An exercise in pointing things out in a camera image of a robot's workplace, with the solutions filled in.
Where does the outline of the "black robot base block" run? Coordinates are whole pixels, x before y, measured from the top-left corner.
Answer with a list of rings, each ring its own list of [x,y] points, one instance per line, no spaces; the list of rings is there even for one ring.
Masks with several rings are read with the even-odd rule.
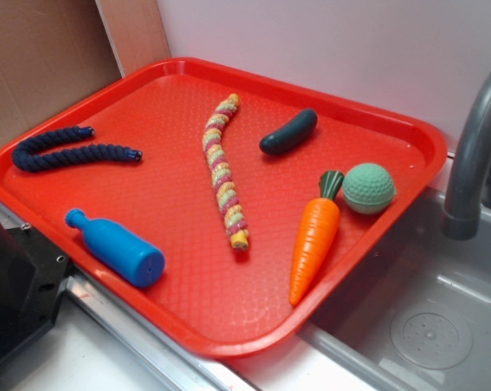
[[[70,266],[36,228],[0,222],[0,367],[55,325]]]

